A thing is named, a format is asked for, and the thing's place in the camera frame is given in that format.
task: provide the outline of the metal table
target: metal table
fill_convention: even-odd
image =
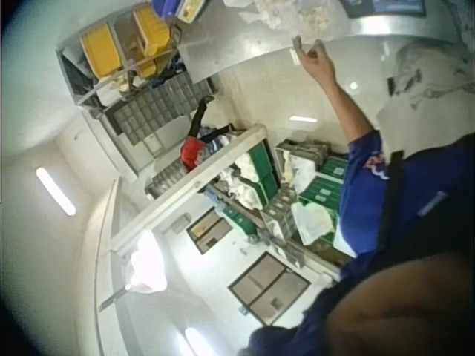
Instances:
[[[313,1],[304,0],[308,7]],[[330,26],[318,35],[326,42],[360,35],[416,36],[448,42],[459,40],[451,12],[443,0],[426,1],[426,17],[377,15],[348,20],[346,15],[342,18],[344,9],[338,5],[334,7],[334,13],[327,14]],[[193,82],[248,59],[291,46],[291,33],[272,30],[261,21],[247,24],[239,16],[241,11],[255,11],[255,6],[239,9],[226,7],[223,0],[212,0],[194,23],[183,28],[178,50]],[[339,23],[332,23],[332,19],[345,20],[339,20],[342,23],[338,26]]]

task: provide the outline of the yellow bin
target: yellow bin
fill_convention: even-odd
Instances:
[[[143,55],[149,57],[163,50],[170,40],[170,30],[166,22],[155,14],[151,6],[135,10],[134,18],[143,39]]]
[[[111,30],[103,24],[81,38],[81,45],[93,73],[98,78],[110,76],[121,66]]]

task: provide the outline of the shirt logo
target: shirt logo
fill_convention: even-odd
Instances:
[[[384,160],[384,155],[381,152],[373,152],[371,157],[366,161],[364,167],[370,169],[375,176],[378,176],[383,180],[389,179],[389,177],[386,175],[386,161]]]

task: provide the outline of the black pants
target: black pants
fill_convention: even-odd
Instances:
[[[188,136],[197,137],[198,133],[200,132],[201,127],[201,120],[205,114],[207,109],[205,99],[200,100],[200,104],[198,105],[198,110],[196,114],[193,116],[193,120],[191,121],[190,131],[188,132]],[[229,132],[229,126],[226,125],[223,128],[219,128],[203,137],[200,137],[200,141],[205,143],[210,143],[213,139],[217,138],[220,135],[227,134]]]

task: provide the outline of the white cloth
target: white cloth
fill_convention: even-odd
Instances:
[[[396,91],[377,119],[384,155],[404,157],[475,132],[472,56],[451,44],[418,41],[397,53]]]

